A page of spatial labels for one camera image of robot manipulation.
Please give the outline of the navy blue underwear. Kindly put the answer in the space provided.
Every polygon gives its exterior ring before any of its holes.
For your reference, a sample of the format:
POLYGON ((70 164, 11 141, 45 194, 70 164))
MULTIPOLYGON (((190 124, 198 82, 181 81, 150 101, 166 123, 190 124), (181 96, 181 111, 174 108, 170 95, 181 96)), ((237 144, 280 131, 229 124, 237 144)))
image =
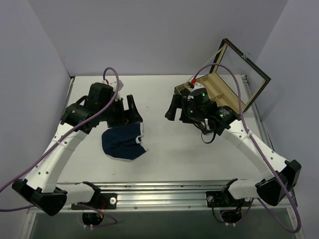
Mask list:
POLYGON ((131 162, 148 151, 143 123, 112 127, 102 134, 102 150, 111 159, 131 162))

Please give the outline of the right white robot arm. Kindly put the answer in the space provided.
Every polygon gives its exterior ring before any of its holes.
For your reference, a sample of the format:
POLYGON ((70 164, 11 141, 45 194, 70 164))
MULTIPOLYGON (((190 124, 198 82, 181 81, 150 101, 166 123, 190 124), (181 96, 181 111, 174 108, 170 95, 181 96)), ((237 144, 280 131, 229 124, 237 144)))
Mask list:
POLYGON ((244 126, 242 117, 231 107, 219 106, 217 99, 210 99, 201 84, 187 96, 174 94, 165 118, 173 121, 177 109, 181 109, 180 121, 196 126, 203 134, 212 133, 229 141, 261 174, 257 179, 231 180, 221 193, 224 204, 231 206, 243 198, 258 198, 276 206, 295 187, 301 165, 275 153, 244 126))

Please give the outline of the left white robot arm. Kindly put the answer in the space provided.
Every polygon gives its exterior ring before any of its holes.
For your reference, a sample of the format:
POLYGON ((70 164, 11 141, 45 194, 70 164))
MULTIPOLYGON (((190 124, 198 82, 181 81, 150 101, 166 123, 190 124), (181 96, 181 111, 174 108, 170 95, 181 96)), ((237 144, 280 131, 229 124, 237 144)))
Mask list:
POLYGON ((127 96, 128 109, 116 91, 123 84, 94 83, 89 94, 69 105, 43 159, 24 179, 13 182, 12 188, 26 201, 49 216, 65 205, 83 203, 94 209, 106 203, 101 189, 90 182, 59 185, 58 178, 77 146, 101 122, 107 123, 102 133, 102 150, 111 159, 133 161, 144 154, 143 119, 132 95, 127 96))

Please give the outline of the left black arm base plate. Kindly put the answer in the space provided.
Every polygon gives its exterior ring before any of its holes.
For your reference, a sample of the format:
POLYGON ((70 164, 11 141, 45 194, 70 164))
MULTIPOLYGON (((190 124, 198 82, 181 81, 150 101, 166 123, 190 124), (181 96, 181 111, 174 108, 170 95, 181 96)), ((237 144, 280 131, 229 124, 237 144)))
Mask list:
POLYGON ((118 197, 118 194, 113 192, 100 192, 99 194, 95 193, 91 201, 87 203, 79 203, 77 205, 72 204, 71 209, 83 210, 85 208, 80 206, 80 204, 84 204, 88 207, 98 209, 98 210, 104 210, 104 209, 114 210, 117 207, 117 197, 118 197))

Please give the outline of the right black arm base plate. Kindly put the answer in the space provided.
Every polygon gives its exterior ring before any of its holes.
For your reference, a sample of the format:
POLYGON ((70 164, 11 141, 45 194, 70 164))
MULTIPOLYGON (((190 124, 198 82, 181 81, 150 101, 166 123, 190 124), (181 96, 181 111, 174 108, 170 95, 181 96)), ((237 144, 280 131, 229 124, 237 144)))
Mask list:
POLYGON ((250 201, 234 199, 228 191, 206 191, 207 206, 210 208, 248 207, 250 201))

